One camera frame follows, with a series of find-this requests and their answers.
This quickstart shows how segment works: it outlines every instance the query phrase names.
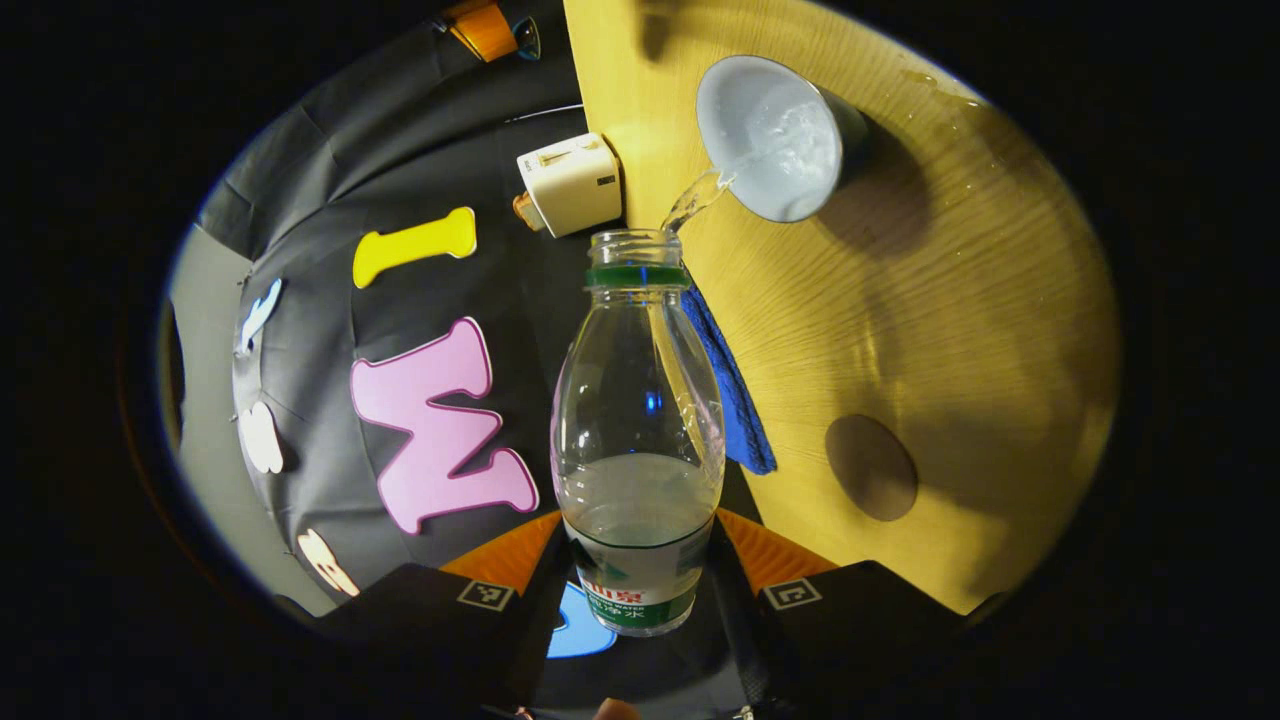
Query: blue cloth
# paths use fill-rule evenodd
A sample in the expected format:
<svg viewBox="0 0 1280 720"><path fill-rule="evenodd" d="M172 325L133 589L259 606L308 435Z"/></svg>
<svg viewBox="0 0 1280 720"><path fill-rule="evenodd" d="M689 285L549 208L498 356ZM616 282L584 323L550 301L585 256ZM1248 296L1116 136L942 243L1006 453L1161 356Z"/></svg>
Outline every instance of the blue cloth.
<svg viewBox="0 0 1280 720"><path fill-rule="evenodd" d="M773 459L773 448L769 447L768 438L764 437L764 425L760 416L755 414L755 404L751 395L746 392L746 383L737 370L733 354L724 342L724 336L716 324L716 318L707 307L698 283L690 279L689 290L685 291L682 304L685 314L694 323L698 337L707 347L707 355L712 360L716 370L716 380L721 388L721 404L724 406L724 452L748 470L756 475L772 473L778 469L777 460Z"/></svg>

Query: orange object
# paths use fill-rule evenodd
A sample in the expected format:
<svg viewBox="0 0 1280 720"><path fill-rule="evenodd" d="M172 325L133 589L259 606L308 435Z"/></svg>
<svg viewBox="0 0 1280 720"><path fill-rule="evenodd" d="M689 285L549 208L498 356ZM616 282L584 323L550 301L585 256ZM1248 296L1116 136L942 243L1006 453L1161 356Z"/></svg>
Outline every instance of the orange object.
<svg viewBox="0 0 1280 720"><path fill-rule="evenodd" d="M492 0L468 0L449 8L444 17L453 20L453 33L471 53L485 63L516 51L516 36L502 10Z"/></svg>
<svg viewBox="0 0 1280 720"><path fill-rule="evenodd" d="M508 530L480 547L456 557L440 570L480 580L516 588L525 594L534 568L543 556L543 550L559 523L559 510L548 512L536 520Z"/></svg>
<svg viewBox="0 0 1280 720"><path fill-rule="evenodd" d="M753 523L736 512L717 509L716 515L733 543L737 561L742 564L751 594L760 588L799 580L840 568L818 553L799 546L773 530Z"/></svg>

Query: wood grain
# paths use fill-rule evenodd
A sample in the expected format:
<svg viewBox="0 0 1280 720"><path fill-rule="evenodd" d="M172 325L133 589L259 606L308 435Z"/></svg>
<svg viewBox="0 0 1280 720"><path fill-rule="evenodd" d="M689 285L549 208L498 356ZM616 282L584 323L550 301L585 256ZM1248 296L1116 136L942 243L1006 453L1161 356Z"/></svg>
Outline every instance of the wood grain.
<svg viewBox="0 0 1280 720"><path fill-rule="evenodd" d="M774 224L726 197L681 232L777 455L748 480L774 532L876 559L954 610L1015 585L1088 488L1119 382L1106 261L1053 168L973 90L814 5L564 5L631 227L708 167L694 99L721 58L783 63L873 123L872 160L817 217ZM827 462L827 428L852 414L915 464L899 520L858 510Z"/></svg>

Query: finger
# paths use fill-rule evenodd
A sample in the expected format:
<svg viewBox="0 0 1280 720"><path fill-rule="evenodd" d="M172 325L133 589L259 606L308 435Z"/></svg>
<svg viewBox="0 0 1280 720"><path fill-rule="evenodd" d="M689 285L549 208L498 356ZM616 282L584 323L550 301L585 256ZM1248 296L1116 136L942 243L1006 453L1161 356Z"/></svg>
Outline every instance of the finger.
<svg viewBox="0 0 1280 720"><path fill-rule="evenodd" d="M630 703L622 702L621 700L613 700L612 697L604 698L600 703L600 708L595 711L594 720L644 720L640 717L640 711L632 707Z"/></svg>

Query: plastic water bottle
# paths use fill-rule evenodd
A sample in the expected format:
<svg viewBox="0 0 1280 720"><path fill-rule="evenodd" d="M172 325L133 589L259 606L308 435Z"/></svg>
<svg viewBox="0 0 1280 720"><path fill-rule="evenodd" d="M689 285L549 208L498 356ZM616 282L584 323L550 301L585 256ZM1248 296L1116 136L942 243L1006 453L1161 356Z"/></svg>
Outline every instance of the plastic water bottle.
<svg viewBox="0 0 1280 720"><path fill-rule="evenodd" d="M692 610L719 503L719 388L680 302L676 234L602 232L590 255L591 310L556 387L556 497L595 618L660 635Z"/></svg>

